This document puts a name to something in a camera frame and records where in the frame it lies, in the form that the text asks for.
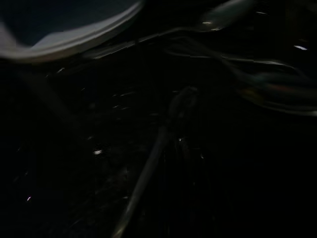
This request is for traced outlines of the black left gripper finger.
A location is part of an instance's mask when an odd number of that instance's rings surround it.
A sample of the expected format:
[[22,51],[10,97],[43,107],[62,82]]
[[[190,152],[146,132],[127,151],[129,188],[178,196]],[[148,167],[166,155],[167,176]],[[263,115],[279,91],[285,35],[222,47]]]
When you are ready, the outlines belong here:
[[197,103],[197,94],[197,88],[187,86],[171,100],[164,124],[158,130],[154,146],[142,169],[133,192],[128,199],[127,206],[123,210],[122,215],[111,234],[112,238],[122,238],[124,236],[156,170],[165,147],[175,138],[176,133],[180,132],[189,120],[191,111]]

